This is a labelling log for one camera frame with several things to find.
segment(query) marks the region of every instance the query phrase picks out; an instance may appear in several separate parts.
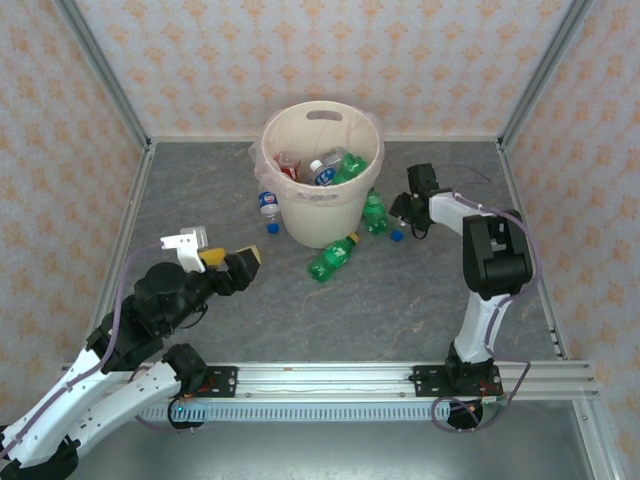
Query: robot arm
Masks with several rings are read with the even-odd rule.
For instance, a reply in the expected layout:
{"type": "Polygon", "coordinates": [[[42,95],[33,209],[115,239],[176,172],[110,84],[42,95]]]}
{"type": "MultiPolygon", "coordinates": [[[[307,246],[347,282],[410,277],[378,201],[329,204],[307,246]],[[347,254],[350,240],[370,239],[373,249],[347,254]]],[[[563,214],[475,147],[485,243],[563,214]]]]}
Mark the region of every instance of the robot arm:
{"type": "Polygon", "coordinates": [[[206,364],[189,345],[176,345],[141,379],[101,400],[105,391],[129,378],[194,313],[206,311],[214,294],[228,296],[245,290],[259,267],[255,250],[245,249],[224,258],[224,268],[207,267],[197,253],[193,233],[163,238],[164,248],[178,249],[182,267],[153,266],[136,282],[134,294],[122,301],[115,349],[103,367],[94,368],[107,351],[114,314],[109,313],[89,336],[87,347],[53,389],[22,419],[0,433],[0,450],[11,447],[11,463],[3,480],[65,479],[78,456],[148,405],[177,393],[195,392],[204,379],[206,364]],[[47,406],[44,412],[41,407],[47,406]],[[24,436],[20,432],[29,423],[24,436]]]}
{"type": "MultiPolygon", "coordinates": [[[[447,391],[479,395],[480,385],[494,385],[493,379],[499,378],[493,365],[493,344],[510,298],[533,275],[527,239],[511,221],[461,201],[450,189],[441,189],[431,164],[407,171],[411,193],[396,198],[391,215],[411,225],[416,237],[416,230],[424,232],[424,238],[436,223],[462,236],[462,264],[470,296],[462,329],[445,361],[447,391]]],[[[519,217],[516,211],[508,213],[519,217]]]]}

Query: orange floral wallpaper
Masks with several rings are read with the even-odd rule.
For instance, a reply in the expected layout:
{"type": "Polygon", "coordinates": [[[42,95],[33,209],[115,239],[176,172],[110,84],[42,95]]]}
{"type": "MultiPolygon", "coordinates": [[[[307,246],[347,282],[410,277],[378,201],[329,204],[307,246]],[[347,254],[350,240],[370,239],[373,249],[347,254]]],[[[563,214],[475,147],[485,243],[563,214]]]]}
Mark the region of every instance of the orange floral wallpaper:
{"type": "Polygon", "coordinates": [[[640,2],[600,0],[509,153],[575,358],[640,472],[640,2]]]}
{"type": "Polygon", "coordinates": [[[0,2],[0,424],[84,342],[140,148],[51,0],[0,2]]]}
{"type": "Polygon", "coordinates": [[[79,0],[151,136],[330,99],[388,134],[501,133],[570,0],[79,0]]]}

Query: green soda bottle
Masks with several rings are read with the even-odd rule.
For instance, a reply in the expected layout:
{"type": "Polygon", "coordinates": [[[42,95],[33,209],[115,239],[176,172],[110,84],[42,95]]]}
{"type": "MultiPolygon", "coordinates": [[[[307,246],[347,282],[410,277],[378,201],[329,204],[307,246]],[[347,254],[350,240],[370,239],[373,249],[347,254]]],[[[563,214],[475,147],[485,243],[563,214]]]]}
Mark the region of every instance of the green soda bottle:
{"type": "Polygon", "coordinates": [[[333,272],[349,260],[353,247],[359,241],[358,235],[352,233],[347,238],[336,240],[329,245],[318,258],[309,264],[307,271],[311,274],[311,278],[320,283],[329,280],[333,272]]]}
{"type": "Polygon", "coordinates": [[[368,167],[362,157],[354,157],[351,153],[346,153],[340,164],[340,170],[335,174],[331,182],[332,185],[339,185],[356,178],[368,167]]]}
{"type": "Polygon", "coordinates": [[[374,235],[384,233],[389,229],[389,217],[382,203],[382,197],[373,188],[367,194],[367,201],[362,212],[367,230],[374,235]]]}

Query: bucket handle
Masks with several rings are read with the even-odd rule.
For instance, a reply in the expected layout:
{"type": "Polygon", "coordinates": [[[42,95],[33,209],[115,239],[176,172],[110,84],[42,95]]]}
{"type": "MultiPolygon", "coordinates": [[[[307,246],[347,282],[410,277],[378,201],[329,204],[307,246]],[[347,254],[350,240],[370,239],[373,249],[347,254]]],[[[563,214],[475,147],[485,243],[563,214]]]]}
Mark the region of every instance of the bucket handle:
{"type": "Polygon", "coordinates": [[[342,114],[340,112],[332,112],[330,110],[312,110],[307,113],[307,120],[334,120],[336,122],[341,122],[342,114]]]}

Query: trash bin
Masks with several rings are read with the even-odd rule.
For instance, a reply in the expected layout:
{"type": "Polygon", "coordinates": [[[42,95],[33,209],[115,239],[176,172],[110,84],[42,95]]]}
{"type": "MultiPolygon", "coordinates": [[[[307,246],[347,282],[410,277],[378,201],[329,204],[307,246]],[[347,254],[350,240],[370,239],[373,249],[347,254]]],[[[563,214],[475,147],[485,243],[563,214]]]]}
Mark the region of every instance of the trash bin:
{"type": "Polygon", "coordinates": [[[382,167],[384,143],[373,115],[342,103],[314,101],[273,115],[251,147],[251,155],[256,178],[278,197],[289,234],[303,245],[324,248],[357,230],[367,192],[382,167]],[[318,187],[294,182],[274,160],[277,153],[292,151],[301,156],[304,169],[339,146],[369,164],[341,185],[318,187]]]}

